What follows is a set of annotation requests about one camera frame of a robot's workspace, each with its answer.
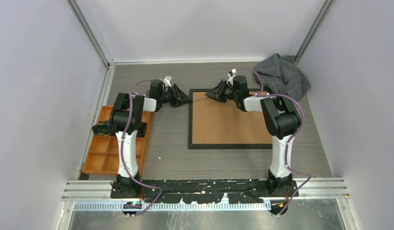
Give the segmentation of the black picture frame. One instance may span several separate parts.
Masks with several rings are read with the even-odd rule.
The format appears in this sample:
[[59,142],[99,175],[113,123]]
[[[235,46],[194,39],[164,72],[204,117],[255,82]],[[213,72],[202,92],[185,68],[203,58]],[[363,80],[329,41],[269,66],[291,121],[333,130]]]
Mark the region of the black picture frame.
[[[194,99],[207,89],[190,89]],[[206,98],[190,103],[188,111],[188,148],[202,150],[272,149],[262,112],[243,112],[234,101],[219,103]]]

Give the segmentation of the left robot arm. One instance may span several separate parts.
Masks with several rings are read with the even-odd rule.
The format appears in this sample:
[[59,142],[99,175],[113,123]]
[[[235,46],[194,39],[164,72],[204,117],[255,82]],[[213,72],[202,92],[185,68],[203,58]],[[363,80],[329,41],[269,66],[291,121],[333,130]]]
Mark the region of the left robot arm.
[[136,160],[136,139],[144,112],[158,112],[163,104],[180,107],[192,102],[170,79],[149,80],[150,89],[146,93],[119,93],[110,114],[112,130],[115,131],[119,167],[114,188],[121,189],[129,198],[136,198],[141,187],[159,189],[157,186],[140,181],[139,167]]

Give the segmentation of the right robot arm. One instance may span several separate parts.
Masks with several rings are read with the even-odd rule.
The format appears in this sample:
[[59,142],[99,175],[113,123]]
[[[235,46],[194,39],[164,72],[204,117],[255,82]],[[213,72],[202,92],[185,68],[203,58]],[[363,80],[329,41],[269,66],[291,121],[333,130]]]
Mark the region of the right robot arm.
[[291,144],[302,128],[303,110],[296,100],[284,94],[251,94],[246,77],[232,76],[206,92],[206,97],[220,103],[235,102],[243,112],[262,112],[272,137],[272,162],[268,170],[267,190],[281,196],[292,185]]

